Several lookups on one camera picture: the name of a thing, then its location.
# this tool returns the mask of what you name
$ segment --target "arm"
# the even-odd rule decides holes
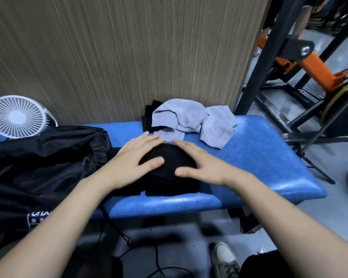
[[[176,175],[224,185],[252,210],[297,277],[348,277],[348,242],[272,191],[252,174],[208,154],[190,142],[175,141],[199,165]]]
[[[147,152],[165,141],[147,135],[129,141],[105,166],[81,180],[53,213],[0,260],[0,278],[60,277],[102,199],[164,163],[157,157],[138,165]]]

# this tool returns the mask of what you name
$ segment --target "hand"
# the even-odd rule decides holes
[[[238,169],[223,160],[207,153],[192,142],[173,140],[173,142],[190,155],[198,164],[198,169],[190,167],[179,167],[175,175],[190,177],[209,184],[228,185],[232,182]]]
[[[131,139],[114,158],[92,174],[89,179],[93,180],[93,185],[101,185],[103,192],[108,194],[113,189],[122,188],[160,167],[164,163],[162,157],[156,157],[138,165],[145,154],[165,141],[159,137],[159,135],[149,136],[148,132],[144,132],[137,138]]]

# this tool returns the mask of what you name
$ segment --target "left hand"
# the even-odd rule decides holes
[[[138,165],[141,158],[155,146],[163,143],[159,135],[149,136],[144,132],[128,141],[106,165],[88,177],[93,186],[100,186],[105,194],[122,188],[164,163],[162,157],[153,158]]]

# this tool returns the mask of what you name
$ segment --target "shoelace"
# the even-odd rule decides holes
[[[240,274],[240,267],[237,263],[228,264],[226,262],[221,262],[220,264],[226,269],[226,274],[228,275],[228,278],[234,278],[234,274],[236,274],[237,276],[238,274]]]

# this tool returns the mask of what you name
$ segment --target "orange metal bar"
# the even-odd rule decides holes
[[[261,35],[258,40],[258,46],[263,49],[266,41],[267,37]],[[297,65],[296,62],[292,63],[291,61],[280,57],[277,57],[275,61],[282,67],[286,66],[286,68],[284,68],[284,74],[287,74],[295,65]],[[344,69],[338,73],[332,74],[330,69],[315,52],[312,52],[305,59],[298,62],[298,64],[327,93],[332,93],[338,88],[341,88],[343,82],[348,78],[348,69]]]

